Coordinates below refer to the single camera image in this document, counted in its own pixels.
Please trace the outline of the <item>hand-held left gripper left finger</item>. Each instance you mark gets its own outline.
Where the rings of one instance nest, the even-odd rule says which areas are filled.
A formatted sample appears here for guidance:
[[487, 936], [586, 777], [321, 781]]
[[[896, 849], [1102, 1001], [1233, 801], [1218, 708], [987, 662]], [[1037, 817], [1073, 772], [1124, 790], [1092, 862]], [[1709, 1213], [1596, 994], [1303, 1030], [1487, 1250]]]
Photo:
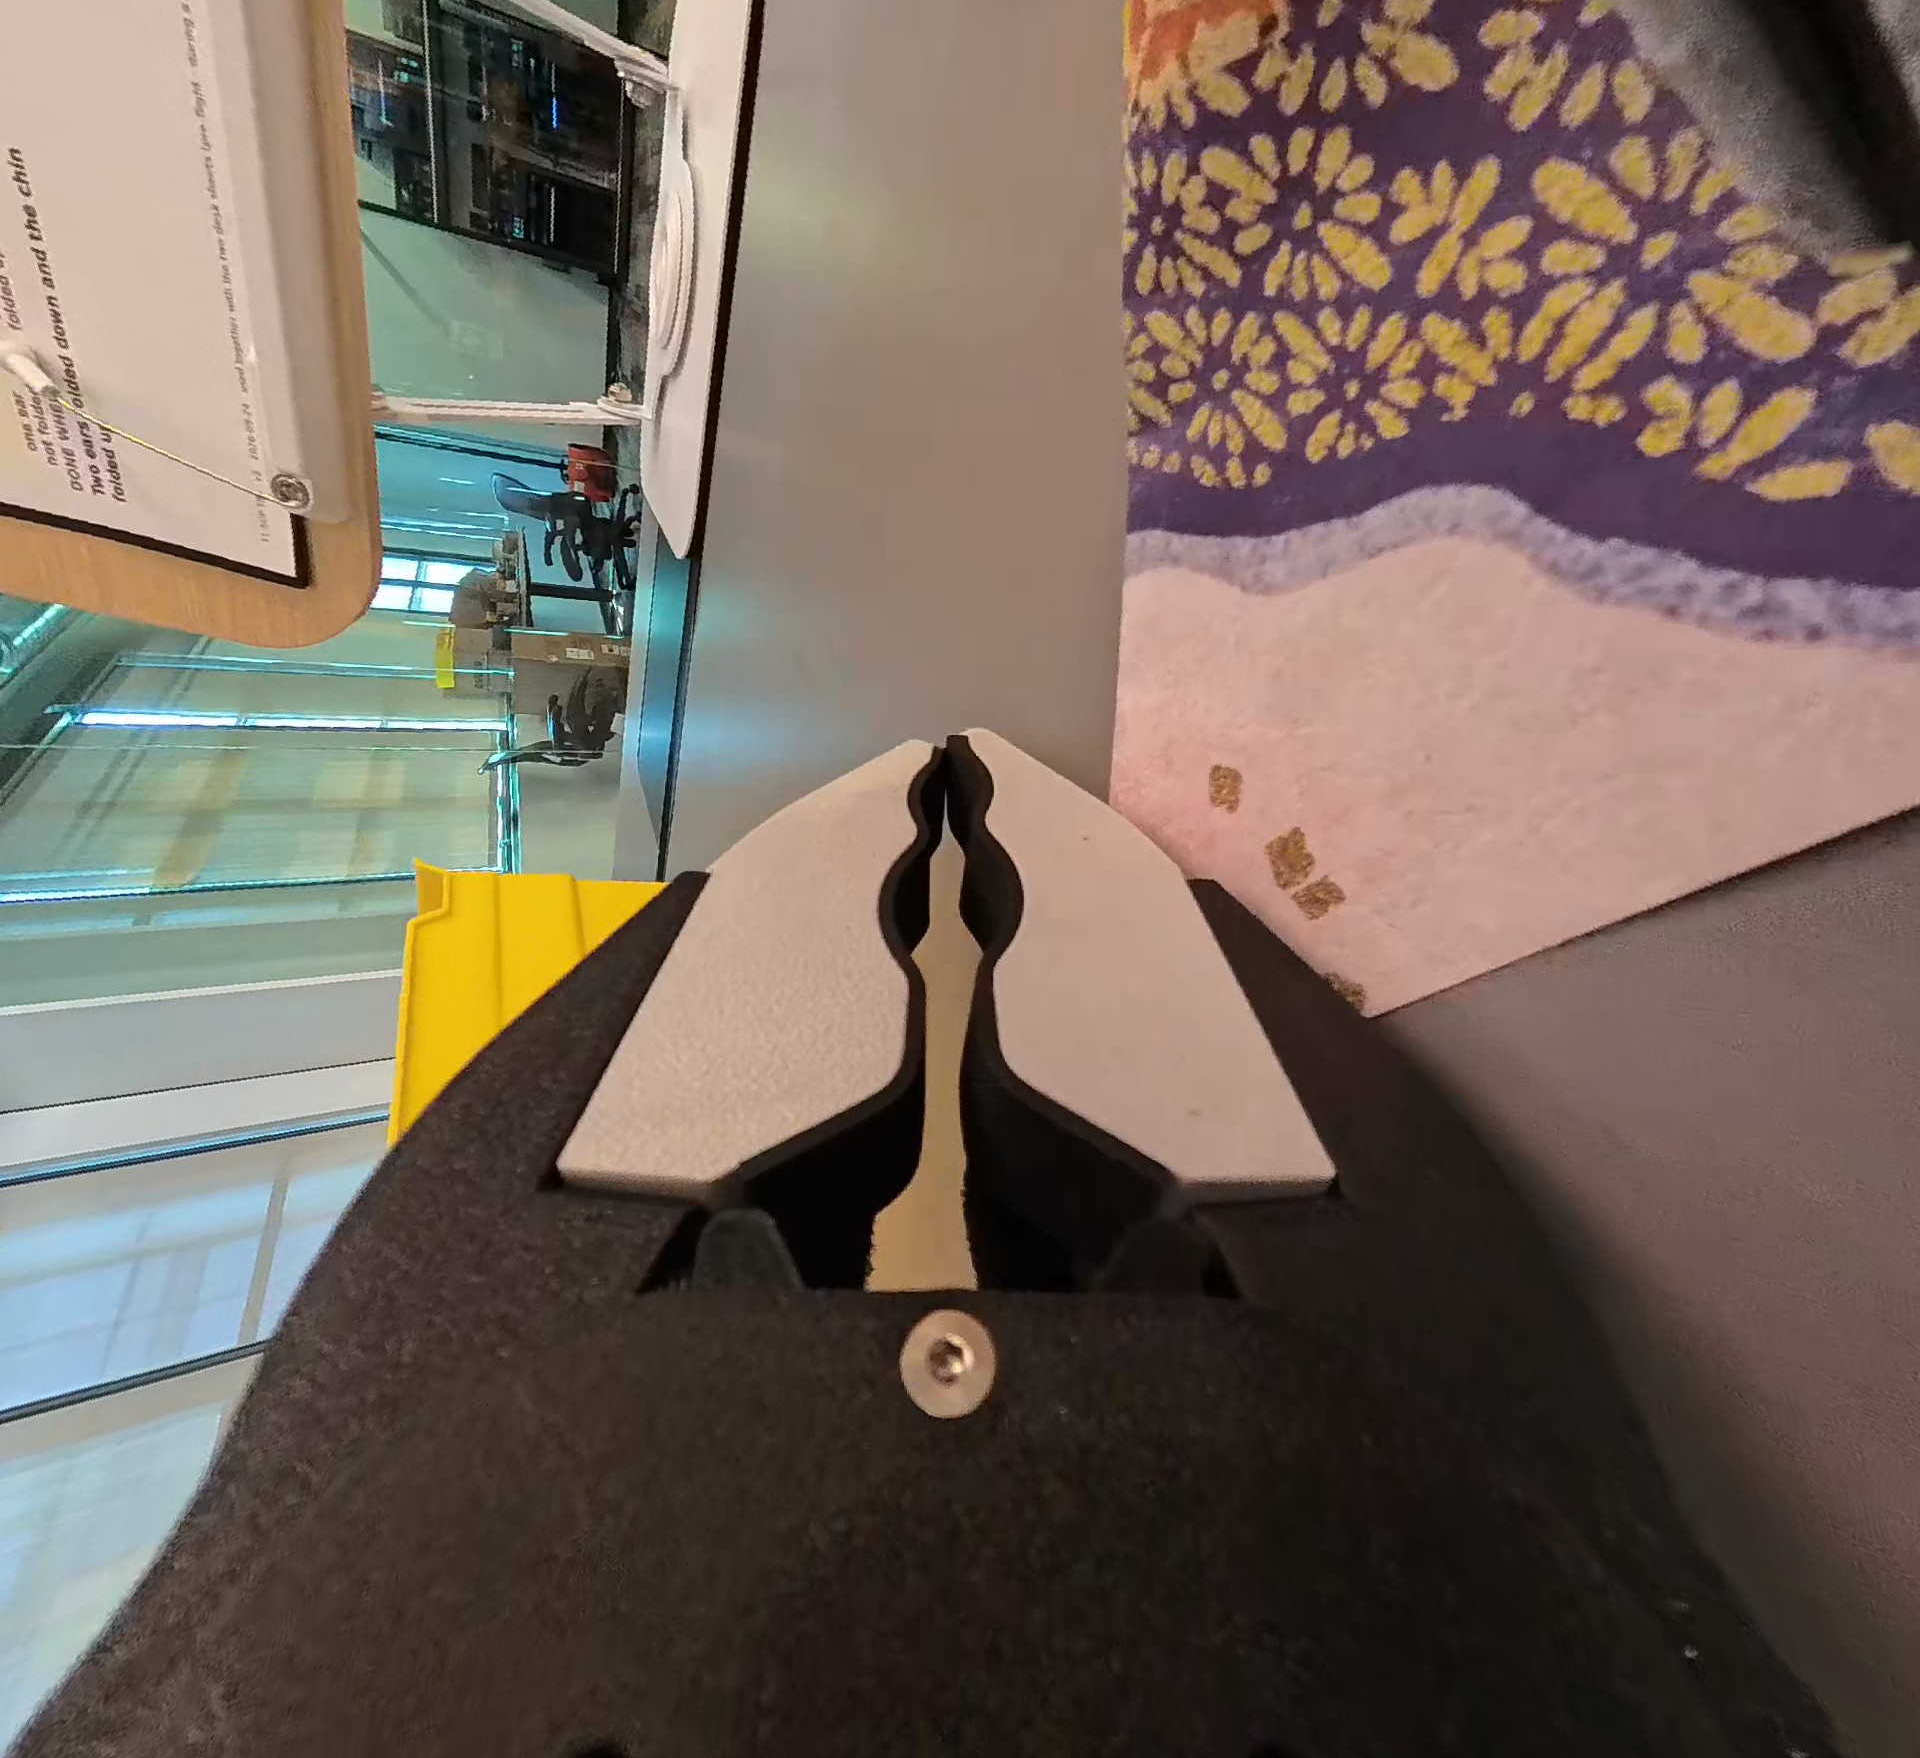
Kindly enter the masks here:
[[559, 1152], [570, 1188], [760, 1210], [818, 1290], [863, 1290], [923, 1156], [929, 868], [944, 752], [912, 737], [700, 877]]

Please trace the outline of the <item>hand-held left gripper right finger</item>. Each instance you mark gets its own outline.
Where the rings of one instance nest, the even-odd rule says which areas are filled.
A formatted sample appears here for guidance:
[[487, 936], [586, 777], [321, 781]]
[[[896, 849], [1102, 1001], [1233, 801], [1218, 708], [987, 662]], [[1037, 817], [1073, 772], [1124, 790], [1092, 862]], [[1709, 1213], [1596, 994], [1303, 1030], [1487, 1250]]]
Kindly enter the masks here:
[[959, 1119], [980, 1280], [1075, 1290], [1137, 1231], [1334, 1190], [1180, 866], [988, 729], [944, 766], [979, 944]]

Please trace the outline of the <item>patterned origami paper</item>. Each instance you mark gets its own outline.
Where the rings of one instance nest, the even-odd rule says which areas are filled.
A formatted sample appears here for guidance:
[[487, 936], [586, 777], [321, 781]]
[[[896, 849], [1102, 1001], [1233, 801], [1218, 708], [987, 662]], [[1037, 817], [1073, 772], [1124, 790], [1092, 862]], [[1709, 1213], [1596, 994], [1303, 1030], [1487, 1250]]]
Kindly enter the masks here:
[[1916, 809], [1916, 249], [1618, 0], [1121, 0], [1110, 801], [1381, 1014]]

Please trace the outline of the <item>yellow plastic bin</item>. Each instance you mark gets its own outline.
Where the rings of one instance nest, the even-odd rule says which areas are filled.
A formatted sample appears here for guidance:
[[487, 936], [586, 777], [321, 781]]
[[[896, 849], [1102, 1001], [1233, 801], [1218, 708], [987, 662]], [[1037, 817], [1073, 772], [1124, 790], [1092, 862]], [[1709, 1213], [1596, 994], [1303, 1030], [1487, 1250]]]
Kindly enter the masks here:
[[664, 882], [452, 871], [418, 860], [387, 1145], [396, 1146], [495, 1036], [661, 891]]

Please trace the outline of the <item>black office chair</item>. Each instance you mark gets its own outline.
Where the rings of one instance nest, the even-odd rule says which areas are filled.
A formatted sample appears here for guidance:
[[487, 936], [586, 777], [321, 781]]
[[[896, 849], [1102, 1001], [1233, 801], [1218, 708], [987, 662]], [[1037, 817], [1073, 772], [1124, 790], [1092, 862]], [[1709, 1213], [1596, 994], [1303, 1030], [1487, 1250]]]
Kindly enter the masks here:
[[543, 734], [539, 740], [497, 750], [480, 768], [492, 773], [526, 762], [552, 768], [599, 762], [625, 709], [626, 676], [608, 667], [588, 667], [567, 682], [567, 692], [548, 696]]
[[625, 595], [639, 584], [642, 488], [625, 483], [603, 444], [570, 441], [564, 483], [537, 488], [512, 472], [492, 475], [495, 502], [541, 533], [541, 562], [574, 585]]

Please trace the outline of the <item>brown cardboard box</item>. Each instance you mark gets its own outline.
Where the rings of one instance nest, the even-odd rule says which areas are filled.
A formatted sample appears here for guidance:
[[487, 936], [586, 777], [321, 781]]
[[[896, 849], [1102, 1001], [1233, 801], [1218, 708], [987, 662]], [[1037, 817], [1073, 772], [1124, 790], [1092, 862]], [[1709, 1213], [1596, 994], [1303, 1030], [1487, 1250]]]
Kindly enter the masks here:
[[512, 624], [514, 592], [514, 577], [484, 567], [452, 584], [451, 614], [433, 636], [433, 687], [503, 703], [514, 715], [543, 715], [550, 698], [570, 698], [574, 687], [626, 709], [629, 639]]

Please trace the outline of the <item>instruction sheet stand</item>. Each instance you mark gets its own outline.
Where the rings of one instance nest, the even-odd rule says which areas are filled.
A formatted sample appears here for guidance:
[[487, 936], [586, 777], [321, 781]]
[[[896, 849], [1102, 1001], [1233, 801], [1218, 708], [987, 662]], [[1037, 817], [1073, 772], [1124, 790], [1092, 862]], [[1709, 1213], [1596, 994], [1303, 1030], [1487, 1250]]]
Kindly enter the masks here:
[[309, 472], [302, 588], [2, 516], [2, 588], [263, 646], [324, 642], [369, 607], [382, 563], [369, 324], [343, 0], [238, 0], [253, 60], [267, 219], [296, 336]]
[[307, 585], [281, 291], [238, 0], [2, 0], [2, 515]]

